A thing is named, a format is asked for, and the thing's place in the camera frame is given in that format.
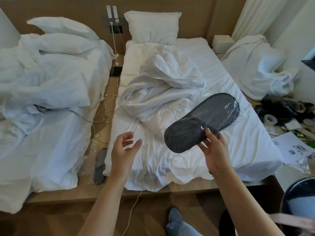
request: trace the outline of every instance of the curtain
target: curtain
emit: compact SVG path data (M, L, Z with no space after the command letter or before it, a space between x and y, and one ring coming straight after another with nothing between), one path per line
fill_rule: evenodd
M232 34L238 41L247 35L263 34L288 0L247 0Z

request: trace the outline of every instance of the white pillow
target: white pillow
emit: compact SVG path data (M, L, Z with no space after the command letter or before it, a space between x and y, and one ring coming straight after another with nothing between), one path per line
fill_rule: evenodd
M65 33L78 35L87 39L99 40L96 33L88 26L64 17L37 17L27 21L49 33Z
M124 16L129 23L132 40L136 43L155 42L168 45L175 43L181 12L128 11Z
M63 53L77 55L96 48L95 41L77 35L51 33L38 36L34 44L47 53Z

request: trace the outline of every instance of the bracelet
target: bracelet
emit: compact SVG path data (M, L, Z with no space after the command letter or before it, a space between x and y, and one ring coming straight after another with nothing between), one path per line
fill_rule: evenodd
M233 167L228 167L228 168L226 168L226 169L223 169L223 170L217 170L217 171L213 171L213 173L220 173L220 172L222 172L222 171L225 171L225 170L229 170L229 169L233 169Z

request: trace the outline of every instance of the gray shoe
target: gray shoe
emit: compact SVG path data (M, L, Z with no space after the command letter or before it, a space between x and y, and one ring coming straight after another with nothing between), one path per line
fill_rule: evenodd
M170 210L168 212L168 221L169 222L177 222L179 224L181 224L183 222L183 218L182 218L179 210L177 209L177 207L173 206L170 208Z

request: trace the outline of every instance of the headboard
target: headboard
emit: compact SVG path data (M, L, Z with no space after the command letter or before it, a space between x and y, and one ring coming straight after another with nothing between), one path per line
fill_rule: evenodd
M26 21L29 19L62 16L86 24L113 48L109 26L103 24L107 20L107 5L117 6L120 19L130 10L182 12L178 38L203 37L211 43L215 34L232 34L246 0L238 0L238 5L235 2L236 0L0 0L0 7L21 34L43 33L39 28L28 25ZM236 13L232 15L235 19L232 22L230 13ZM124 44L131 39L127 26L123 26L122 39ZM124 47L119 34L115 34L115 42L117 52L123 54Z

